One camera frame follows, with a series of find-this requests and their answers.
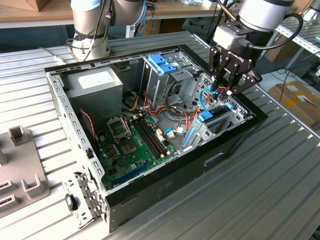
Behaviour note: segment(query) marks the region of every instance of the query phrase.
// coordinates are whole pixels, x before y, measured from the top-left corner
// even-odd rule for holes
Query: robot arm
[[[109,26],[134,25],[146,15],[146,0],[71,0],[75,36],[68,46],[78,62],[109,57]]]
[[[287,14],[294,0],[245,0],[235,17],[222,5],[223,11],[233,20],[219,26],[213,36],[217,46],[210,51],[208,71],[216,80],[212,90],[220,84],[225,73],[229,73],[226,94],[236,94],[262,81],[254,66],[261,51],[281,47],[300,32],[303,19],[296,13]],[[286,41],[272,46],[266,46],[272,31],[280,23],[289,17],[295,17],[299,21],[296,32]],[[245,82],[238,85],[240,79],[245,76]]]
[[[320,0],[314,0],[310,7],[303,13],[303,19],[309,23],[317,23],[320,17]]]

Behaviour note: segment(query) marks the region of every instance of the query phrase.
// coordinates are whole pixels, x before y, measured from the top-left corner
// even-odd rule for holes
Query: blue expansion slot
[[[129,178],[133,177],[134,175],[137,175],[139,173],[141,173],[149,164],[150,162],[145,163],[144,165],[138,167],[137,169],[128,172],[127,174],[117,178],[116,180],[111,181],[112,185],[117,185],[119,183],[122,183],[126,180],[128,180]]]

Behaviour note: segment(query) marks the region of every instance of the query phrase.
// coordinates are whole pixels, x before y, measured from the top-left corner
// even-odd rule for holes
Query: metal bracket
[[[79,229],[83,229],[105,212],[106,204],[101,200],[89,173],[75,172],[62,185],[66,192],[66,203],[77,218]]]

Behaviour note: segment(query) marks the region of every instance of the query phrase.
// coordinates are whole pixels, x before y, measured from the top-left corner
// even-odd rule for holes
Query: white connector
[[[166,134],[166,136],[168,137],[168,139],[173,139],[176,135],[175,135],[174,131],[170,131]]]

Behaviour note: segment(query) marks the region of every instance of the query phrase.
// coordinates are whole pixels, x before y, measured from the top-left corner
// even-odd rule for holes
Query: slotted metal table
[[[186,44],[208,61],[209,46],[188,32],[112,40],[115,55]],[[66,47],[49,48],[67,63]],[[97,220],[84,230],[68,211],[62,179],[77,159],[57,118],[40,49],[0,54],[0,133],[31,129],[51,194],[0,219],[1,239],[308,239],[320,224],[320,138],[259,87],[245,95],[268,119],[232,157],[107,237]]]

